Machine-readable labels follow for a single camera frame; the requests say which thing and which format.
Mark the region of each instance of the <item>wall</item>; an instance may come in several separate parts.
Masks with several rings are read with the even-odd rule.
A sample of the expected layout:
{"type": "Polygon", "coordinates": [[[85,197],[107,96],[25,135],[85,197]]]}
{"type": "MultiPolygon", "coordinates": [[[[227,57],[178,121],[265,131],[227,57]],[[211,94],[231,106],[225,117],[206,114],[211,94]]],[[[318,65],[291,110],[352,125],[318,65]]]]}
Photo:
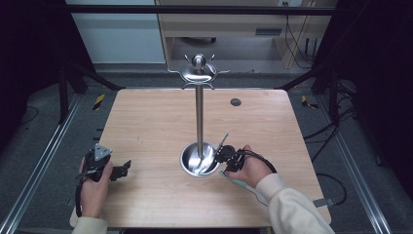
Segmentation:
{"type": "MultiPolygon", "coordinates": [[[[66,0],[67,4],[154,5],[153,0],[66,0]]],[[[93,63],[165,63],[156,15],[72,14],[93,63]]]]}

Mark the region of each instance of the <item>metal bowl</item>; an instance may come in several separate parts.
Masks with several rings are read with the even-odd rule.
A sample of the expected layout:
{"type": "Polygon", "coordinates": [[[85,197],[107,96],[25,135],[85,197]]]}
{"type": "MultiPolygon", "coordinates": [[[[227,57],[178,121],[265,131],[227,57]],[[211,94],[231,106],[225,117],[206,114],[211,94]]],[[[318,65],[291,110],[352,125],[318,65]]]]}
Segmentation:
{"type": "Polygon", "coordinates": [[[214,161],[215,147],[213,144],[204,142],[204,156],[198,156],[198,143],[194,142],[185,146],[180,154],[180,164],[185,173],[196,176],[210,176],[218,170],[220,163],[214,161]]]}

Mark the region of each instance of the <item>gray floor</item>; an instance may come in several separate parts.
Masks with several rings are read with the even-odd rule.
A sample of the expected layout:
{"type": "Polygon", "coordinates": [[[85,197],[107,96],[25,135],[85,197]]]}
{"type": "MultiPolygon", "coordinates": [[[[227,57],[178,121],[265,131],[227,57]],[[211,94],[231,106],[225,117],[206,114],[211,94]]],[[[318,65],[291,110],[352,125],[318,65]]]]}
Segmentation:
{"type": "MultiPolygon", "coordinates": [[[[184,64],[184,55],[189,57],[195,53],[206,56],[215,54],[215,63],[221,70],[232,72],[218,77],[214,83],[219,88],[267,88],[272,89],[298,77],[305,72],[294,65],[291,69],[283,69],[277,55],[275,45],[270,38],[234,39],[218,38],[215,44],[208,40],[180,39],[175,43],[172,68],[184,64]]],[[[164,65],[140,65],[128,69],[116,66],[98,66],[102,76],[118,85],[138,88],[180,88],[183,81],[166,72],[164,65]],[[136,73],[136,69],[145,73],[136,73]]],[[[116,92],[110,91],[89,78],[86,78],[89,90],[80,97],[80,104],[69,129],[58,146],[55,157],[46,170],[44,177],[30,201],[25,214],[19,223],[19,230],[35,228],[70,230],[68,224],[73,204],[78,165],[81,158],[93,147],[101,135],[105,121],[110,112],[116,92]],[[93,110],[98,95],[105,94],[105,99],[98,111],[93,110]]],[[[315,97],[310,91],[312,80],[299,85],[288,92],[291,104],[297,117],[303,136],[311,134],[327,124],[322,110],[313,109],[301,104],[305,95],[309,103],[319,103],[325,96],[315,97]]],[[[59,114],[58,88],[53,85],[34,94],[29,106],[38,109],[38,115],[30,122],[23,124],[14,135],[11,144],[0,158],[0,219],[9,213],[18,195],[24,188],[31,172],[36,167],[50,138],[54,134],[59,114]]],[[[341,103],[344,111],[351,107],[346,99],[341,103]]],[[[34,117],[34,108],[28,108],[24,120],[34,117]]],[[[346,118],[341,122],[340,134],[348,144],[357,165],[362,171],[380,209],[393,233],[413,233],[413,202],[407,197],[392,170],[378,167],[375,153],[365,137],[357,119],[346,118]]],[[[331,130],[314,137],[311,141],[323,140],[331,130]]],[[[310,156],[313,156],[322,143],[308,143],[310,156]]],[[[355,186],[343,163],[341,151],[333,139],[323,149],[314,166],[317,173],[324,173],[339,178],[348,190],[347,201],[341,206],[330,207],[331,226],[338,233],[375,233],[355,186]]],[[[340,200],[343,196],[341,187],[331,179],[319,177],[321,189],[325,197],[340,200]]]]}

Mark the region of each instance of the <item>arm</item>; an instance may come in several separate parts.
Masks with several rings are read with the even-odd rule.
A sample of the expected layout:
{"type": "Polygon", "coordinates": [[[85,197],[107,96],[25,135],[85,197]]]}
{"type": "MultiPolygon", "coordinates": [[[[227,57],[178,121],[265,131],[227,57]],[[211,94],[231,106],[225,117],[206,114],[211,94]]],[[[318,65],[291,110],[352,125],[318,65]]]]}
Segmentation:
{"type": "Polygon", "coordinates": [[[278,174],[261,179],[256,190],[268,202],[268,214],[276,233],[334,233],[314,203],[303,193],[286,187],[278,174]]]}
{"type": "Polygon", "coordinates": [[[87,179],[82,186],[82,216],[78,218],[72,234],[91,233],[104,234],[107,231],[107,222],[100,219],[100,214],[106,200],[109,178],[113,164],[109,161],[102,173],[99,182],[87,179]]]}
{"type": "MultiPolygon", "coordinates": [[[[244,150],[251,150],[249,145],[244,150]]],[[[263,195],[268,202],[268,214],[277,234],[334,233],[313,202],[301,192],[286,187],[278,174],[259,159],[246,157],[244,167],[236,173],[226,172],[229,178],[239,179],[263,195]]]]}

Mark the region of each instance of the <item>white sleeve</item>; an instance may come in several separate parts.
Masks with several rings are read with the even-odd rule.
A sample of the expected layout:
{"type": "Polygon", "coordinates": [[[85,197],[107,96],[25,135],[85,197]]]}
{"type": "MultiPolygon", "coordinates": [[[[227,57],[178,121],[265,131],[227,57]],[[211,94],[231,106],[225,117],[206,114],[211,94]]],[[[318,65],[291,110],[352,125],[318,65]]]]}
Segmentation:
{"type": "Polygon", "coordinates": [[[93,217],[79,217],[72,234],[105,234],[107,222],[103,219],[93,217]]]}
{"type": "Polygon", "coordinates": [[[256,190],[268,202],[275,233],[334,233],[314,203],[303,193],[286,187],[278,174],[265,176],[256,190]]]}

